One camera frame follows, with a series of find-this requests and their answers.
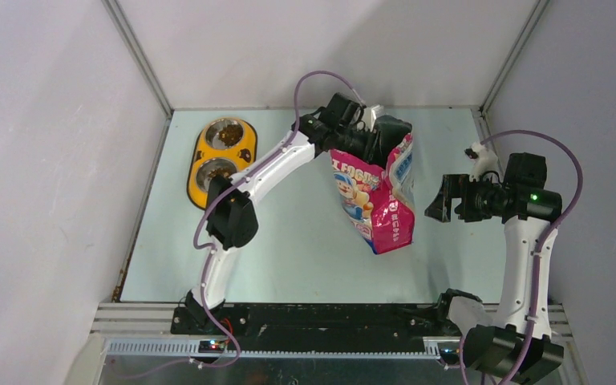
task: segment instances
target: pink food bag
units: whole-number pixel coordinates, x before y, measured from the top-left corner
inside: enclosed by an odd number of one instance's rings
[[[347,152],[331,150],[331,163],[341,206],[375,254],[412,243],[414,178],[412,134],[388,155],[386,169]]]

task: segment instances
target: gray wall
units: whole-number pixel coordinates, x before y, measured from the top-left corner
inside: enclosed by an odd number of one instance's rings
[[[616,383],[616,2],[552,2],[488,118],[493,132],[545,132],[580,158],[585,189],[557,238],[550,290],[591,383]],[[547,156],[547,186],[569,201],[575,174],[562,152],[522,137],[500,145],[503,160]]]
[[[62,383],[164,115],[100,0],[0,1],[0,383]]]
[[[477,105],[535,0],[121,3],[178,109],[288,107],[298,78],[318,68],[388,106]],[[312,78],[301,105],[340,86]]]

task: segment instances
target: light blue floor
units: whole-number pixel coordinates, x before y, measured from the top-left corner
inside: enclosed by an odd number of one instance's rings
[[[230,302],[434,302],[447,288],[499,302],[503,226],[440,224],[423,210],[445,173],[468,173],[464,149],[477,140],[468,109],[404,108],[388,113],[414,125],[414,244],[374,255],[341,210],[328,155],[287,177],[256,207],[260,229],[243,250]],[[133,251],[122,301],[177,302],[198,283],[204,252],[193,248],[202,211],[186,181],[195,139],[211,120],[236,116],[258,133],[258,155],[290,129],[289,110],[177,111]]]

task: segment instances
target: purple cable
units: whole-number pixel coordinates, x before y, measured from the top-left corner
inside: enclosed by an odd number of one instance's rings
[[[151,375],[152,373],[156,373],[157,371],[160,371],[166,367],[170,367],[171,365],[176,365],[177,363],[189,363],[189,362],[190,362],[190,359],[173,359],[171,361],[168,361],[167,363],[162,363],[158,367],[153,367],[149,371],[145,371],[144,373],[140,373],[138,375],[121,375],[115,371],[115,360],[113,359],[110,362],[110,369],[111,369],[112,375],[114,375],[117,379],[142,379],[143,377],[147,377]]]
[[[302,76],[298,80],[298,82],[296,83],[296,88],[294,89],[294,113],[295,113],[295,117],[294,118],[295,118],[295,124],[294,124],[294,129],[291,130],[289,138],[287,138],[287,141],[285,142],[285,147],[290,146],[292,144],[292,141],[294,140],[294,138],[298,134],[298,128],[299,128],[299,123],[300,123],[300,118],[301,118],[300,112],[298,110],[298,90],[301,87],[301,83],[303,83],[304,80],[308,79],[309,77],[311,77],[313,75],[329,75],[329,76],[332,76],[332,77],[334,77],[336,79],[341,80],[344,84],[346,84],[348,86],[348,88],[350,88],[351,91],[353,91],[353,94],[360,101],[360,103],[364,104],[362,98],[360,98],[360,95],[355,90],[353,85],[348,80],[343,78],[341,75],[335,74],[334,72],[323,71],[323,70],[308,72],[307,74],[305,74],[304,76]],[[252,177],[252,176],[256,175],[257,172],[261,171],[267,164],[269,164],[270,162],[275,160],[275,158],[277,158],[280,154],[282,154],[282,148],[281,147],[278,148],[272,155],[268,156],[268,158],[263,160],[261,163],[259,163],[257,165],[253,165],[253,168],[247,172],[246,177]],[[206,260],[205,260],[205,263],[204,263],[204,268],[202,269],[201,280],[200,280],[200,283],[201,283],[201,285],[200,285],[200,295],[201,295],[201,305],[202,305],[202,308],[204,309],[204,312],[206,313],[207,317],[209,317],[211,322],[213,322],[213,324],[216,325],[216,327],[218,327],[218,329],[220,329],[228,338],[230,338],[230,341],[232,341],[233,344],[235,345],[235,358],[234,359],[232,359],[231,361],[228,361],[227,363],[222,363],[222,364],[200,363],[200,365],[202,365],[204,367],[227,367],[229,365],[232,365],[233,363],[235,363],[240,358],[241,348],[240,348],[240,343],[237,341],[237,339],[223,325],[221,325],[221,323],[218,322],[218,320],[216,320],[216,318],[211,314],[211,310],[209,310],[209,307],[206,304],[206,295],[205,295],[206,274],[209,271],[209,265],[211,265],[211,261],[213,259],[213,255],[216,252],[216,245],[214,245],[213,242],[204,243],[203,245],[199,245],[197,243],[197,240],[199,239],[199,237],[201,235],[201,232],[204,229],[204,224],[209,219],[209,216],[211,215],[211,212],[213,211],[213,209],[218,205],[219,202],[221,202],[223,199],[225,199],[225,197],[227,197],[234,189],[239,188],[241,185],[243,185],[245,183],[245,181],[246,181],[245,177],[240,178],[240,180],[238,180],[237,182],[233,183],[232,186],[230,186],[228,189],[226,189],[221,195],[216,197],[216,199],[214,199],[211,202],[211,204],[204,211],[204,215],[202,216],[202,218],[200,220],[200,223],[197,225],[197,230],[195,231],[195,236],[194,236],[194,239],[192,240],[192,243],[194,244],[195,249],[198,249],[198,250],[206,249],[206,248],[210,248],[211,249],[209,251],[209,254],[206,257]]]
[[[448,369],[459,369],[459,364],[450,365],[449,363],[446,363],[445,360],[442,359],[442,358],[437,359],[436,362],[438,363],[438,365],[441,365],[442,367],[444,367],[445,370],[448,370]]]
[[[486,144],[495,139],[499,139],[502,136],[508,136],[508,135],[513,135],[513,134],[536,136],[537,138],[548,140],[549,142],[556,144],[561,150],[563,150],[563,152],[565,152],[565,154],[570,158],[570,160],[572,160],[573,166],[575,166],[575,172],[577,173],[577,187],[575,188],[575,195],[573,196],[573,199],[570,201],[570,204],[568,205],[568,207],[566,207],[565,210],[563,210],[563,213],[554,222],[552,222],[552,224],[549,225],[549,227],[547,227],[537,239],[537,243],[535,245],[535,251],[534,251],[534,259],[533,259],[533,277],[531,278],[532,283],[530,286],[530,308],[528,310],[529,320],[525,327],[525,337],[523,338],[523,346],[521,348],[521,352],[518,354],[518,357],[516,358],[516,362],[513,364],[513,367],[511,368],[509,373],[507,373],[506,376],[499,382],[500,385],[505,385],[506,383],[511,381],[514,375],[516,375],[516,373],[518,372],[518,369],[521,368],[523,361],[525,361],[525,356],[528,354],[530,343],[533,341],[533,332],[535,330],[535,322],[533,321],[533,319],[537,316],[537,301],[539,300],[539,290],[540,290],[540,280],[539,280],[540,263],[541,263],[540,253],[542,251],[542,248],[544,247],[544,243],[547,240],[547,238],[549,238],[549,235],[551,235],[551,232],[553,232],[554,229],[557,229],[558,226],[561,225],[563,220],[570,214],[570,212],[573,211],[575,205],[580,200],[580,195],[582,194],[582,185],[584,184],[584,176],[582,175],[582,165],[580,164],[575,154],[573,154],[573,152],[570,151],[570,149],[567,148],[563,143],[552,138],[551,136],[542,134],[541,132],[535,132],[535,131],[530,131],[530,130],[504,131],[504,132],[500,132],[499,134],[495,134],[493,136],[490,136],[482,140],[480,144]],[[468,380],[466,379],[466,373],[465,373],[466,366],[464,365],[464,336],[462,336],[460,340],[459,363],[460,363],[460,367],[462,371],[462,377],[464,378],[464,383],[468,385]]]
[[[490,379],[490,382],[492,383],[492,385],[497,385],[497,381],[495,381],[494,377],[492,377],[491,375],[486,375],[485,373],[480,375],[480,385],[485,385],[486,378]]]

